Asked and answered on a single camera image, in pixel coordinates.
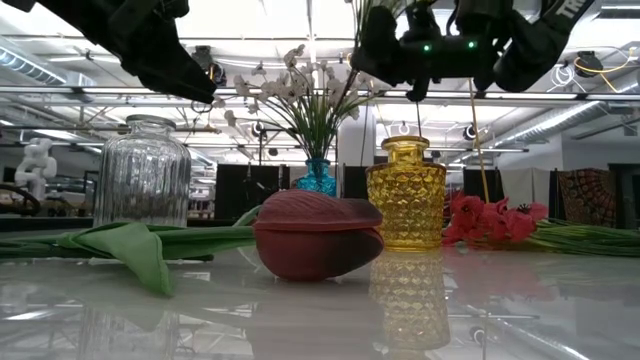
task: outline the blue glass vase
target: blue glass vase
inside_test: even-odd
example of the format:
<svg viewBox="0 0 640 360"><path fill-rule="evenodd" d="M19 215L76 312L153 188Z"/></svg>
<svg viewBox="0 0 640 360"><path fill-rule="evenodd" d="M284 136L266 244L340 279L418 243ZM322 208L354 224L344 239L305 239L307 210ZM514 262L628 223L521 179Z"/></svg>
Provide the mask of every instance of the blue glass vase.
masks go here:
<svg viewBox="0 0 640 360"><path fill-rule="evenodd" d="M309 159L307 175L298 180L297 188L336 196L336 179L329 175L330 162L325 159Z"/></svg>

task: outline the patterned fabric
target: patterned fabric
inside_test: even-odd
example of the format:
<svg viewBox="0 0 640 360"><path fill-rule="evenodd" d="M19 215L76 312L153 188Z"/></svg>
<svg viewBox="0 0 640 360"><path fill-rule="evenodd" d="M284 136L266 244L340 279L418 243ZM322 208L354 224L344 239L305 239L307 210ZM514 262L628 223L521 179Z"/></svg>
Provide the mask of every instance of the patterned fabric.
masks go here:
<svg viewBox="0 0 640 360"><path fill-rule="evenodd" d="M616 185L614 174L582 169L558 173L567 221L615 227Z"/></svg>

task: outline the glossy white tabletop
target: glossy white tabletop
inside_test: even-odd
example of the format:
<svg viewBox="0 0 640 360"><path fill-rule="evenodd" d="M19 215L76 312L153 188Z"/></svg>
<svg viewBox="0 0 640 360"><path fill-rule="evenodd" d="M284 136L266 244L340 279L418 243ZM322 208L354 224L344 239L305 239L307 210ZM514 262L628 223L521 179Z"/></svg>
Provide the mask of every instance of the glossy white tabletop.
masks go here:
<svg viewBox="0 0 640 360"><path fill-rule="evenodd" d="M636 259L384 254L302 284L249 248L171 271L163 298L118 264L0 264L0 360L640 359Z"/></svg>

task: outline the white sculpture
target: white sculpture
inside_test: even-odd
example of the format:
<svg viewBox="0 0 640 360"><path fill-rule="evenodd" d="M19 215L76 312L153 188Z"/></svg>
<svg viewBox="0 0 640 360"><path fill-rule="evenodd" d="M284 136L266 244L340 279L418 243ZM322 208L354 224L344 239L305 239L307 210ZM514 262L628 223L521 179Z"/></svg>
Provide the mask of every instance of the white sculpture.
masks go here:
<svg viewBox="0 0 640 360"><path fill-rule="evenodd" d="M58 172L56 159L49 156L53 143L50 139L34 138L24 148L24 158L16 169L16 186L29 185L29 192L39 201L44 200L47 180Z"/></svg>

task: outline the table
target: table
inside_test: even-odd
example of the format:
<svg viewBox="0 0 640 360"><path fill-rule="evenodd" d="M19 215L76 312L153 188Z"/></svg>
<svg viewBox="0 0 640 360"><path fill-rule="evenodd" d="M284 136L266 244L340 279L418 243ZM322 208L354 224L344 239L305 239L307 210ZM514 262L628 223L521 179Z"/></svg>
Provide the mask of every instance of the table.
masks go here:
<svg viewBox="0 0 640 360"><path fill-rule="evenodd" d="M122 265L0 263L0 359L638 359L640 261L384 253L322 283L253 248L171 265L175 296Z"/></svg>

